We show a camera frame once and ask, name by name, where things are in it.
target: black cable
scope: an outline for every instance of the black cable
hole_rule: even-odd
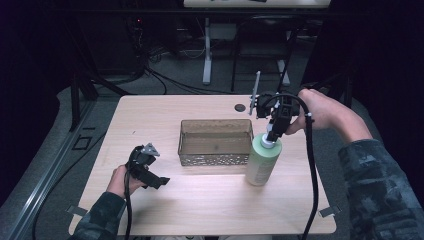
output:
[[[50,196],[50,194],[53,192],[53,190],[57,187],[57,185],[59,184],[60,181],[62,181],[62,179],[69,173],[69,171],[71,171],[71,169],[81,161],[81,159],[83,159],[85,157],[85,155],[87,155],[87,153],[89,153],[91,151],[91,149],[93,149],[94,146],[96,146],[96,144],[106,135],[106,132],[104,132],[95,142],[94,144],[89,147],[87,149],[87,151],[84,152],[84,154],[79,157],[58,179],[57,181],[53,184],[53,186],[50,188],[50,190],[47,192],[46,197],[42,200],[40,207],[37,210],[37,213],[35,214],[34,217],[34,221],[32,223],[32,239],[36,240],[36,227],[37,227],[37,221],[38,218],[40,216],[41,210],[44,207],[44,204],[47,201],[47,198]]]
[[[155,74],[152,74],[153,77],[155,77],[163,86],[164,90],[163,90],[163,94],[162,95],[166,95],[168,93],[168,89],[166,87],[166,84],[162,81],[162,79],[160,79],[158,76],[156,76]]]
[[[127,168],[127,172],[125,173],[125,200],[126,200],[126,205],[127,205],[127,216],[128,216],[128,221],[127,221],[127,229],[125,231],[125,240],[128,240],[130,237],[130,232],[131,232],[131,225],[132,225],[132,206],[131,206],[131,197],[130,197],[130,167],[128,165]]]
[[[315,168],[315,158],[314,158],[314,150],[312,145],[312,114],[309,112],[308,106],[306,103],[298,96],[289,94],[289,93],[279,93],[271,98],[267,99],[263,104],[262,107],[265,107],[268,103],[271,102],[271,100],[281,97],[291,97],[294,98],[300,106],[303,108],[303,111],[305,112],[305,121],[306,121],[306,152],[308,155],[308,161],[309,161],[309,170],[311,172],[311,180],[312,180],[312,192],[313,192],[313,204],[312,204],[312,210],[311,214],[309,215],[308,222],[306,223],[305,230],[303,231],[302,240],[306,240],[308,237],[309,230],[311,228],[312,222],[314,221],[316,212],[318,210],[318,178],[317,178],[317,172]]]
[[[188,91],[188,92],[192,92],[192,93],[195,93],[195,94],[208,94],[208,93],[204,93],[204,92],[201,92],[201,91],[212,92],[212,93],[223,93],[223,94],[235,94],[233,92],[225,92],[225,91],[219,91],[219,90],[213,90],[213,89],[204,89],[204,88],[189,86],[189,85],[177,82],[177,81],[175,81],[175,80],[173,80],[173,79],[171,79],[167,76],[164,76],[164,75],[156,72],[155,70],[151,69],[148,66],[146,66],[146,71],[148,71],[150,74],[156,74],[157,76],[161,77],[164,80],[167,80],[168,82],[170,82],[170,83],[172,83],[176,86],[178,85],[178,87],[181,88],[181,89],[183,89],[182,87],[185,87],[187,89],[183,89],[183,90]]]

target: white bottle cap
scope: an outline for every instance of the white bottle cap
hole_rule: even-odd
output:
[[[268,137],[268,133],[265,133],[264,135],[262,135],[262,141],[261,141],[261,145],[264,148],[273,148],[275,146],[275,142],[271,142],[266,140],[266,138]]]

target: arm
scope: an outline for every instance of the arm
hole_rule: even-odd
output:
[[[424,239],[424,213],[405,173],[377,140],[339,151],[352,239]]]
[[[299,97],[313,114],[313,128],[333,128],[346,143],[339,157],[350,206],[351,239],[424,239],[424,213],[405,173],[372,139],[362,118],[315,90],[302,90]],[[303,115],[287,135],[305,128]]]
[[[125,210],[124,179],[126,168],[119,166],[113,171],[109,185],[100,198],[78,223],[70,240],[116,239],[119,222]],[[130,178],[130,193],[144,183]]]

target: brown translucent bin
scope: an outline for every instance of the brown translucent bin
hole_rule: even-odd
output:
[[[252,139],[249,119],[183,120],[178,155],[182,166],[246,164]]]

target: wooden table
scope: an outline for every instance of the wooden table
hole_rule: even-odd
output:
[[[312,185],[302,131],[283,136],[283,151],[268,183],[255,187],[244,177],[245,165],[183,167],[177,154],[183,119],[251,119],[254,134],[267,120],[237,112],[249,106],[246,95],[179,95],[122,97],[79,206],[90,209],[105,191],[114,168],[125,164],[135,146],[153,143],[160,157],[150,166],[170,177],[159,190],[137,190],[132,196],[133,235],[240,235],[302,233],[312,209]],[[319,209],[328,201],[321,180]],[[69,227],[73,233],[80,217]],[[125,234],[124,214],[119,234]],[[316,216],[311,233],[332,233],[332,217]]]

